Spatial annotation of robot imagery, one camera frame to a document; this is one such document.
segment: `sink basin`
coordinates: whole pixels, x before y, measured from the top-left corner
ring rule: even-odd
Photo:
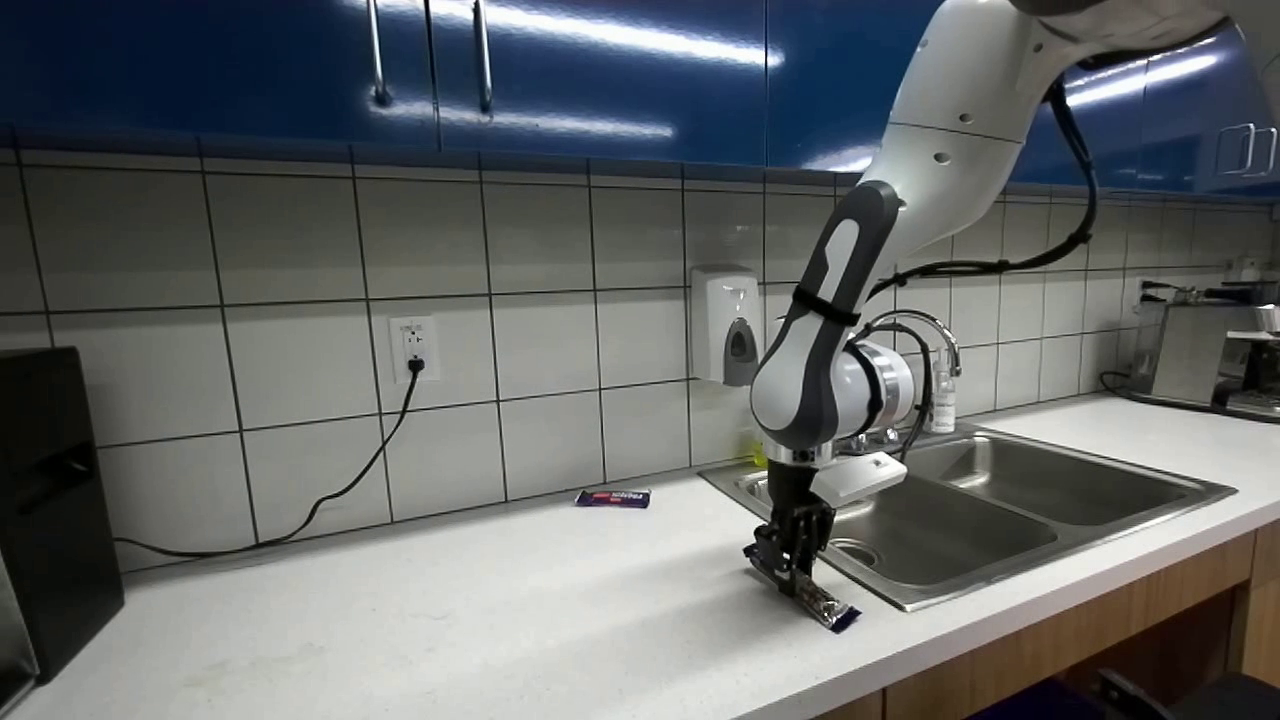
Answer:
[[[703,474],[766,518],[765,474]],[[838,511],[825,559],[913,612],[1166,521],[1231,490],[1012,435],[914,443],[906,480]]]
[[[903,480],[838,518],[828,559],[849,556],[894,585],[947,585],[1052,542],[1054,533],[1032,518],[944,484]]]
[[[1223,497],[1216,484],[1000,435],[919,448],[906,469],[913,476],[1074,529],[1141,524]]]

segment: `cabinet door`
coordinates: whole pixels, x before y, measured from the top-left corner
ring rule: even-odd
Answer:
[[[766,0],[766,165],[859,174],[936,0]]]
[[[432,48],[453,157],[765,157],[765,0],[432,0]]]
[[[194,0],[194,123],[211,154],[427,157],[436,147],[422,4],[377,0],[389,105],[365,0]]]
[[[1069,105],[1082,131],[1104,191],[1144,186],[1144,66],[1069,77]],[[1060,136],[1052,109],[1038,105],[1025,157],[1012,168],[1021,187],[1082,187],[1078,165]]]
[[[0,123],[28,140],[192,147],[201,14],[0,0]]]

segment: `electrical outlet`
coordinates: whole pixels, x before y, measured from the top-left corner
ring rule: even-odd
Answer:
[[[441,327],[436,318],[395,318],[391,320],[391,366],[395,385],[406,385],[406,360],[422,360],[421,380],[444,380],[444,351],[441,351]]]

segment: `kitchen counter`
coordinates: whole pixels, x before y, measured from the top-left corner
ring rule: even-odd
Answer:
[[[817,717],[1280,521],[1270,424],[1078,400],[996,434],[1235,497],[833,638],[745,567],[755,521],[695,476],[652,508],[558,501],[132,582],[128,608],[15,720]]]

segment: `blue cabinet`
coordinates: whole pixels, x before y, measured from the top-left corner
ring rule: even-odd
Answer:
[[[427,157],[436,147],[421,4],[201,0],[194,131],[211,154]]]
[[[936,0],[766,0],[766,165],[859,174]]]
[[[192,145],[203,23],[173,0],[0,0],[0,123]]]
[[[765,0],[432,0],[441,154],[765,160]]]
[[[0,123],[120,147],[422,157],[422,7],[378,14],[391,105],[373,105],[365,0],[0,0]]]
[[[1069,95],[1106,191],[1275,197],[1280,131],[1235,31],[1074,72]],[[1078,187],[1047,112],[1012,181]]]

